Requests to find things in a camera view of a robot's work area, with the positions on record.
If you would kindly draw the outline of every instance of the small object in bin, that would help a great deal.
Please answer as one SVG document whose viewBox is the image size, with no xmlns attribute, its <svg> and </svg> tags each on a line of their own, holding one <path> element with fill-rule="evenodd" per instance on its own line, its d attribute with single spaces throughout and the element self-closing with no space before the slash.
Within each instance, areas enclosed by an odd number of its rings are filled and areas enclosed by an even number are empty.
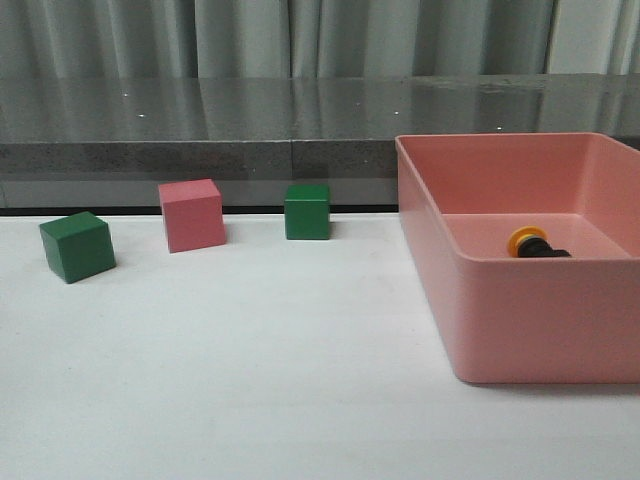
<svg viewBox="0 0 640 480">
<path fill-rule="evenodd" d="M 570 257 L 566 250 L 554 250 L 547 242 L 547 233 L 540 227 L 526 226 L 517 229 L 509 237 L 507 249 L 512 257 L 542 258 Z"/>
</svg>

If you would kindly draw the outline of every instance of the cube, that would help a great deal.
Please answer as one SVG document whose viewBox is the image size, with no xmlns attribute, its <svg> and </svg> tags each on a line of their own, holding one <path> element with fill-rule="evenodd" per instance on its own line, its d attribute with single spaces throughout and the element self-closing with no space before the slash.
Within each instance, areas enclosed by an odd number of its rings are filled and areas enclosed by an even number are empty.
<svg viewBox="0 0 640 480">
<path fill-rule="evenodd" d="M 291 185 L 284 201 L 284 219 L 289 240 L 328 240 L 329 187 Z"/>
<path fill-rule="evenodd" d="M 81 212 L 40 225 L 49 267 L 74 283 L 116 266 L 109 225 L 90 212 Z"/>
<path fill-rule="evenodd" d="M 169 252 L 226 243 L 222 196 L 211 179 L 158 186 Z"/>
</svg>

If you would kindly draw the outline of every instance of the green cube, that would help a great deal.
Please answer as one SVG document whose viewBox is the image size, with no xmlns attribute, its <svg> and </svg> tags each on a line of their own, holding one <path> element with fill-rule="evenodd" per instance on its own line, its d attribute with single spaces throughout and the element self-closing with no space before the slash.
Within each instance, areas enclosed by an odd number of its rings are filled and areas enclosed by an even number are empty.
<svg viewBox="0 0 640 480">
<path fill-rule="evenodd" d="M 116 266 L 109 225 L 89 212 L 40 225 L 49 267 L 67 283 Z"/>
<path fill-rule="evenodd" d="M 284 200 L 284 222 L 289 240 L 328 240 L 329 187 L 291 185 Z"/>
</svg>

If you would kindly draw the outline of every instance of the black strip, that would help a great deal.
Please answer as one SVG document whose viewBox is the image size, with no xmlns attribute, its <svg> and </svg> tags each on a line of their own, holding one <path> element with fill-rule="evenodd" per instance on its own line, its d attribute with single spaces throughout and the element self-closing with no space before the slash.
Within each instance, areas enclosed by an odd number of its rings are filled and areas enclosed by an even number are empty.
<svg viewBox="0 0 640 480">
<path fill-rule="evenodd" d="M 0 217 L 66 216 L 89 211 L 95 215 L 160 215 L 160 207 L 53 207 L 53 208 L 0 208 Z M 249 213 L 283 213 L 284 207 L 278 205 L 263 206 L 225 206 L 226 215 Z M 397 212 L 398 205 L 331 205 L 332 213 L 380 213 Z"/>
</svg>

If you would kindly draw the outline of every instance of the pink cube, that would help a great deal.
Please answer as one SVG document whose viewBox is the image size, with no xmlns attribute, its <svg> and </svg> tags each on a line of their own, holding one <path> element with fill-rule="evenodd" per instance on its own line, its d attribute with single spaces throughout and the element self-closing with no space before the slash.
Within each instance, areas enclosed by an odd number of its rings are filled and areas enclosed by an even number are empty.
<svg viewBox="0 0 640 480">
<path fill-rule="evenodd" d="M 210 179 L 158 186 L 171 253 L 226 243 L 222 196 Z"/>
</svg>

